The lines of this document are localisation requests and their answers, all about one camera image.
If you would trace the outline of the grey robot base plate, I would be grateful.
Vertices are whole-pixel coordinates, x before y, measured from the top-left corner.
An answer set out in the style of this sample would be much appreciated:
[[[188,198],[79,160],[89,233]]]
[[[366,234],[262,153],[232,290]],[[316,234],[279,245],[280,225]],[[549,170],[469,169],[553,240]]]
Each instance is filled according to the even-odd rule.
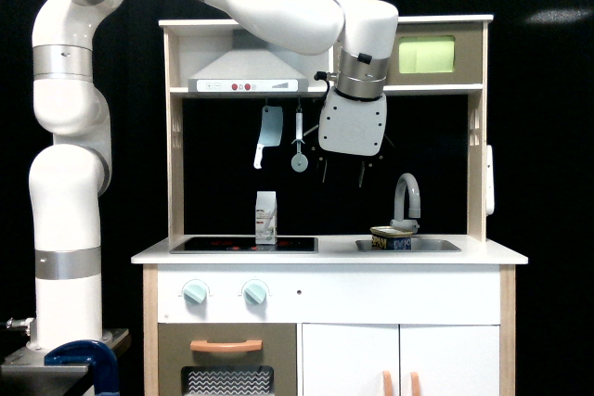
[[[117,360],[130,347],[127,329],[107,330],[98,341],[115,353]],[[50,351],[37,346],[23,347],[8,355],[1,363],[3,395],[96,395],[93,374],[88,365],[44,366]]]

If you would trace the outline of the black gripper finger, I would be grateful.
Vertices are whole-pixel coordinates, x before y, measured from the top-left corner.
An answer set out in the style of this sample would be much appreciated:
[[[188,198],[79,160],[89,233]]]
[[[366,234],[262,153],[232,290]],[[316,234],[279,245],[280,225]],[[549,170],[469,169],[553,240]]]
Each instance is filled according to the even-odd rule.
[[[364,176],[365,176],[365,170],[366,170],[366,163],[364,161],[361,161],[360,164],[360,169],[359,169],[359,175],[358,175],[358,187],[362,187],[363,186],[363,181],[364,181]]]
[[[321,183],[325,183],[327,171],[327,159],[320,160]]]

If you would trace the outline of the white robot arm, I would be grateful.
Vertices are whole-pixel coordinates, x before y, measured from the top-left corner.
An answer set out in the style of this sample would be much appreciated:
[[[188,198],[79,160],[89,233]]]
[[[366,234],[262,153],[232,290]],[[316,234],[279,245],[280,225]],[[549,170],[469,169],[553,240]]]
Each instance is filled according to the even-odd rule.
[[[380,0],[196,0],[245,31],[304,56],[341,49],[319,126],[320,146],[370,156],[386,122],[397,9]],[[110,110],[94,83],[95,32],[114,12],[134,42],[151,38],[157,0],[46,0],[32,28],[32,107],[52,135],[32,161],[29,192],[35,257],[32,346],[51,351],[100,340],[99,197],[112,177]]]

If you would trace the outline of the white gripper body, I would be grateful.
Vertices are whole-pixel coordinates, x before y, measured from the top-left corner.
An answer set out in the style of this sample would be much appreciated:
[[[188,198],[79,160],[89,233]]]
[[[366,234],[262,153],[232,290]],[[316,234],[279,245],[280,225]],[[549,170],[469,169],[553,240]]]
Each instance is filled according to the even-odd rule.
[[[366,102],[339,95],[331,88],[320,113],[318,143],[326,151],[375,156],[381,148],[387,98]]]

